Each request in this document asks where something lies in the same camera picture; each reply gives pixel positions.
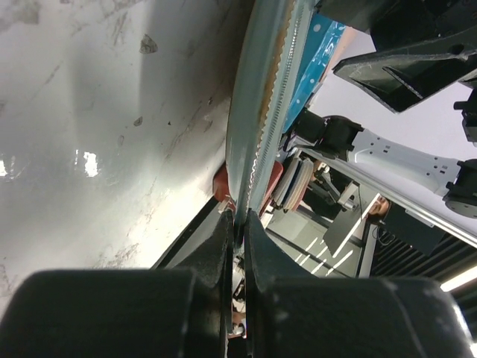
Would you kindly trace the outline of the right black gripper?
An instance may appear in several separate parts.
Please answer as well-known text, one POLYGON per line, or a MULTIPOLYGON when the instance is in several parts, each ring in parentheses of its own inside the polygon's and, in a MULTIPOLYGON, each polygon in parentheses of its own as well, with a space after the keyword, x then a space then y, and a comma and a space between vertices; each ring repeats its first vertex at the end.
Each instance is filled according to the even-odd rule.
POLYGON ((476 25, 475 1, 321 1, 320 14, 371 36, 377 52, 333 73, 392 112, 455 82, 476 88, 476 32, 464 31, 476 25))

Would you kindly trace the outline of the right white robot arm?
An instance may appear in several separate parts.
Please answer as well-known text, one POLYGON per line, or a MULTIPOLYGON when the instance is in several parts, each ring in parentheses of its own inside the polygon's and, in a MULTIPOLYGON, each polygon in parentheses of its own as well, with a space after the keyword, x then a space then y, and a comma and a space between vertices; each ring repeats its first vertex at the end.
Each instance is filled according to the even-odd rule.
MULTIPOLYGON (((333 72, 394 113, 453 83, 476 87, 474 1, 319 1, 318 13, 371 35, 375 51, 341 60, 333 72)), ((331 160, 380 166, 438 195, 458 215, 476 217, 476 162, 437 157, 343 116, 302 110, 296 134, 331 160)))

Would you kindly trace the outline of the grey-green round plate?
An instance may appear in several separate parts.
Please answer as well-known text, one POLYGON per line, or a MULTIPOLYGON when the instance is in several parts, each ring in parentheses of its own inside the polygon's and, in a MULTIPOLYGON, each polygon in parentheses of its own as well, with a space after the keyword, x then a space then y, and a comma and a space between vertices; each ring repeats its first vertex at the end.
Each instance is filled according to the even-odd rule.
POLYGON ((241 48, 227 123, 235 228, 258 212, 271 178, 315 1, 256 1, 241 48))

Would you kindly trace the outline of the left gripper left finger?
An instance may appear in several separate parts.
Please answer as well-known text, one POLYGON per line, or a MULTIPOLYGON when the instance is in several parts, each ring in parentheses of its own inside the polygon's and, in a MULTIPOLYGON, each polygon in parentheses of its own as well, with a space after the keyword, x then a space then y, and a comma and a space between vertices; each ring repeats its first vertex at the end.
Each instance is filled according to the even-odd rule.
POLYGON ((32 274, 1 320, 3 357, 225 357, 233 217, 171 268, 32 274))

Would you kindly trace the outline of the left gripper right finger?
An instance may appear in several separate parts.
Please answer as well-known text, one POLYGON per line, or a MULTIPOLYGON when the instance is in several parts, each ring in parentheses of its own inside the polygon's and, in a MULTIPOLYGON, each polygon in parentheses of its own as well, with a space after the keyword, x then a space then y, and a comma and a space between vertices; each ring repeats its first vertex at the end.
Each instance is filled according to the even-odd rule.
POLYGON ((452 296, 427 279, 319 278, 244 224, 252 357, 471 357, 452 296))

